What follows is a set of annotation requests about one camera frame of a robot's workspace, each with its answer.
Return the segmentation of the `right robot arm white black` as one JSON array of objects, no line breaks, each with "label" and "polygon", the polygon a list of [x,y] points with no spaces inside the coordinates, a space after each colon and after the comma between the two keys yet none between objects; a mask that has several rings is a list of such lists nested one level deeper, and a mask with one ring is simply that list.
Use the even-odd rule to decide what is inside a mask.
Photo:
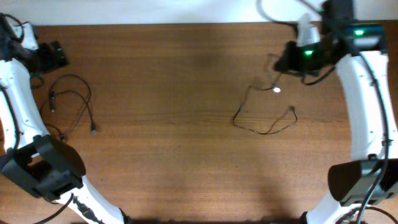
[{"label": "right robot arm white black", "polygon": [[360,223],[367,209],[397,196],[397,126],[387,81],[384,29],[359,23],[352,1],[325,1],[321,27],[302,16],[297,40],[274,68],[305,78],[331,66],[343,87],[351,128],[351,160],[328,171],[328,192],[300,223]]}]

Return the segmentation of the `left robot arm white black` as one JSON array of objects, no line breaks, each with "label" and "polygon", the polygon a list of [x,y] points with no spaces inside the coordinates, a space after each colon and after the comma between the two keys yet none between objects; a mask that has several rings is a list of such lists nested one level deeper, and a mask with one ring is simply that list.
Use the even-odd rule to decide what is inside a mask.
[{"label": "left robot arm white black", "polygon": [[85,165],[63,136],[49,133],[30,81],[68,65],[58,41],[37,43],[30,22],[1,14],[1,174],[35,198],[70,208],[87,223],[130,223],[89,182]]}]

